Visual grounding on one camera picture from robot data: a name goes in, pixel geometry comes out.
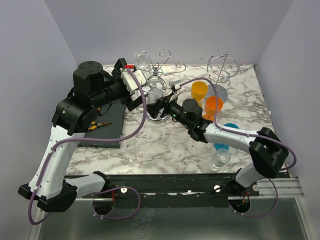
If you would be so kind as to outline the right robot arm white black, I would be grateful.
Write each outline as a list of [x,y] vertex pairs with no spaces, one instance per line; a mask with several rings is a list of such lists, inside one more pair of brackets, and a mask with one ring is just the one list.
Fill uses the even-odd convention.
[[154,118],[159,112],[171,116],[182,124],[190,137],[202,143],[219,143],[244,151],[251,156],[251,162],[238,170],[230,183],[230,191],[241,196],[248,187],[263,178],[275,179],[289,151],[282,146],[275,133],[263,127],[259,131],[219,128],[202,116],[202,108],[195,99],[188,98],[179,105],[175,100],[161,98],[147,105],[147,112]]

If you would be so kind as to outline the chrome swirl wine glass rack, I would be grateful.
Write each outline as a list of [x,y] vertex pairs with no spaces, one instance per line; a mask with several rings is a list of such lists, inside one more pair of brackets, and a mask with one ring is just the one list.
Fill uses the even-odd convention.
[[143,91],[144,91],[145,94],[147,94],[147,103],[148,103],[148,91],[150,90],[149,84],[148,84],[148,80],[150,80],[151,78],[159,78],[162,81],[162,84],[163,84],[162,90],[163,90],[163,96],[164,96],[164,93],[166,92],[168,87],[167,87],[167,83],[165,82],[163,77],[169,76],[169,75],[173,75],[173,74],[182,73],[187,69],[187,66],[184,63],[177,63],[175,65],[175,68],[177,70],[175,70],[175,71],[164,71],[163,70],[163,66],[167,63],[167,61],[170,59],[170,57],[172,55],[169,50],[163,49],[163,50],[161,50],[159,52],[159,56],[160,57],[164,57],[164,56],[168,55],[167,59],[164,61],[163,64],[160,64],[158,62],[153,63],[153,61],[152,61],[152,59],[151,59],[151,57],[150,57],[148,52],[146,52],[146,51],[139,51],[139,52],[144,52],[144,53],[147,54],[147,57],[148,57],[148,59],[150,61],[150,65],[151,65],[151,69],[149,71],[141,70],[144,73],[144,75],[146,77],[146,80],[147,80],[147,84],[144,87]]

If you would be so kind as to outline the yellow plastic wine glass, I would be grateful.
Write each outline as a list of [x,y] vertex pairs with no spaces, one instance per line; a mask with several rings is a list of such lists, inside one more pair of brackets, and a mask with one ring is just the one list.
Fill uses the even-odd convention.
[[191,86],[191,97],[202,107],[201,101],[208,92],[208,85],[202,81],[195,81]]

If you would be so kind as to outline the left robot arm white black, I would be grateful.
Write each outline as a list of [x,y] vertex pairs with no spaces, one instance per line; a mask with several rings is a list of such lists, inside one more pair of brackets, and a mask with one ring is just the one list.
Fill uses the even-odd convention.
[[96,61],[85,61],[73,72],[73,88],[67,98],[56,106],[49,142],[40,166],[29,183],[18,193],[47,213],[66,211],[76,198],[96,193],[104,198],[110,194],[110,178],[100,171],[71,180],[65,173],[80,141],[98,117],[98,108],[120,101],[128,110],[146,103],[144,96],[132,100],[142,90],[146,78],[141,70],[118,59],[111,73]]

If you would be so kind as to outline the clear wine glass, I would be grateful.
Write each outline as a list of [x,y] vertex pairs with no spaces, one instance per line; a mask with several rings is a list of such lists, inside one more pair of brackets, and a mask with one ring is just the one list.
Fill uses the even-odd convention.
[[150,60],[145,52],[136,52],[134,55],[134,65],[137,69],[142,71],[149,71],[151,69]]
[[152,77],[148,80],[149,91],[147,93],[147,102],[149,104],[155,103],[164,94],[163,83],[158,77]]
[[231,160],[231,154],[228,149],[218,149],[211,158],[211,168],[217,171],[223,168]]
[[127,158],[131,163],[138,163],[142,160],[142,155],[140,154],[140,144],[137,138],[128,138],[123,142],[123,145]]

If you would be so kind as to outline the dark grey box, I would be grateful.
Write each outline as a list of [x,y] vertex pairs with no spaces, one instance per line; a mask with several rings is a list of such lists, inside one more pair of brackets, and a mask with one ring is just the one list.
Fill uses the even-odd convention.
[[[109,123],[108,125],[87,132],[85,138],[94,139],[118,139],[122,136],[124,115],[126,107],[119,101],[112,104],[110,109],[103,116],[98,116],[95,120],[99,123]],[[98,142],[98,141],[80,141],[79,148],[104,148],[104,149],[119,149],[121,143],[114,142]]]

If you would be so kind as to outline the blue plastic wine glass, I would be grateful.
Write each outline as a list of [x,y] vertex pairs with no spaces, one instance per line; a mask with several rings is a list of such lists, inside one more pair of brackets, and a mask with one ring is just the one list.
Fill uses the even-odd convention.
[[[227,128],[233,128],[233,129],[240,129],[239,126],[235,123],[226,123],[223,125],[223,127],[227,127]],[[223,141],[219,141],[219,142],[215,142],[213,144],[214,148],[216,151],[218,150],[221,150],[221,149],[224,149],[224,150],[229,150],[230,148],[230,145],[229,145],[229,142],[227,140],[223,140]]]

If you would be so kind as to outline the orange plastic wine glass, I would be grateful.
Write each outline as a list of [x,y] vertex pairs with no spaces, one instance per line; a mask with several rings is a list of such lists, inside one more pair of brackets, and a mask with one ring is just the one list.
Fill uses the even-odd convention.
[[217,115],[224,106],[223,100],[216,96],[210,96],[207,98],[204,111],[205,114],[202,116],[206,120],[214,121],[215,115]]

